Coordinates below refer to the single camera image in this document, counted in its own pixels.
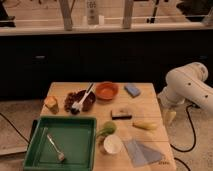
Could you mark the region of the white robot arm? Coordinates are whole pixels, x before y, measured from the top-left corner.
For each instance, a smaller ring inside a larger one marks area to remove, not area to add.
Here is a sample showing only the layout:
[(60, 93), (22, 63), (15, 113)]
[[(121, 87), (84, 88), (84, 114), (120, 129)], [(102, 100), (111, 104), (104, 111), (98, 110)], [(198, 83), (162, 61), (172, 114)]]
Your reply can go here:
[(157, 95), (165, 125), (171, 124), (176, 116), (175, 107), (185, 100), (213, 114), (213, 88), (205, 84), (207, 78), (208, 69), (200, 62), (174, 68), (166, 74), (166, 86)]

